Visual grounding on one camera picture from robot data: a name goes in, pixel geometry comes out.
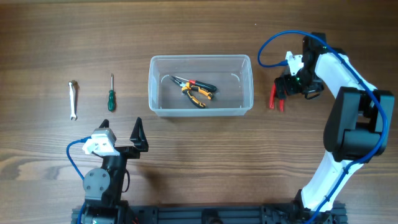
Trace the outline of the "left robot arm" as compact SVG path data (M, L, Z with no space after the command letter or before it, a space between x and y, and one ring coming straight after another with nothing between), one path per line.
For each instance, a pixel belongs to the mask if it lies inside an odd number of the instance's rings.
M85 207L77 223L139 223L137 215L128 201L122 200L124 178L129 178L126 169L129 159L140 158L141 152L148 151L141 118L136 119L130 141L132 146L115 146L116 136L104 120L83 145L86 154L102 158L100 168L90 170L83 179Z

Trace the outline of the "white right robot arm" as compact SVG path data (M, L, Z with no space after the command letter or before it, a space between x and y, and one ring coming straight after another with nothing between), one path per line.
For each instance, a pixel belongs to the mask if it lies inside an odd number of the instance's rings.
M297 220L337 212L334 199L348 179L386 148L394 96L368 83L324 33L304 33L303 52L287 52L271 99L301 94L311 100L329 89L335 102L323 133L325 154L311 181L292 203L208 207L210 218L252 218L276 213ZM242 116L254 104L247 55L158 55L149 65L149 107L160 117Z

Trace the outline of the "red handled cutting pliers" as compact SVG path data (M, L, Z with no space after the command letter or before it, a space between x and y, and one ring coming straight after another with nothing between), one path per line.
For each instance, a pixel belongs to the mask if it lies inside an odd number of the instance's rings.
M275 108L275 98L277 96L276 93L276 86L275 84L273 84L272 88L271 88L271 95L270 95L270 100L269 100L269 108L270 109L274 109ZM284 112L284 100L279 100L279 110L281 112Z

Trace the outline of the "red black screwdriver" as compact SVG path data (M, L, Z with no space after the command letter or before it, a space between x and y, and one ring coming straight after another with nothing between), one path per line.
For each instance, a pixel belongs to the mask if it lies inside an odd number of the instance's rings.
M208 90L209 92L216 92L217 91L217 87L214 86L214 85L211 85L209 83L201 82L201 81L198 81L198 80L187 80L187 79L184 79L184 78L181 78L181 77L174 77L174 76L172 76L172 78L174 78L174 79L176 79L178 81L189 82L192 85L196 85L196 86L202 87L202 88Z

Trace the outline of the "orange black needle-nose pliers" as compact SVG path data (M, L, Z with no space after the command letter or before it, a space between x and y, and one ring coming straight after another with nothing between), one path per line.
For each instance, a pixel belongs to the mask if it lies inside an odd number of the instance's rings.
M188 97L188 99L190 100L190 102L195 105L197 108L199 109L205 109L206 108L206 104L202 103L200 100L198 100L195 95L193 94L193 91L202 94L203 96L205 96L207 99L212 100L214 97L214 92L209 92L208 90L196 86L196 85L192 85L189 82L186 81L178 81L174 78L172 78L172 76L170 77L170 79L176 83L178 86L181 87L181 91L184 95L186 95Z

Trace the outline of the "small silver wrench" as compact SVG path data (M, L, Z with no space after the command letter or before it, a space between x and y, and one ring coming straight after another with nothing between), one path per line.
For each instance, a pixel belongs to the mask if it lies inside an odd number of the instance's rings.
M75 80L72 80L68 82L69 86L69 95L70 95L70 108L71 108L71 114L70 114L70 119L71 120L77 120L77 115L76 115L76 87L75 85L77 82Z

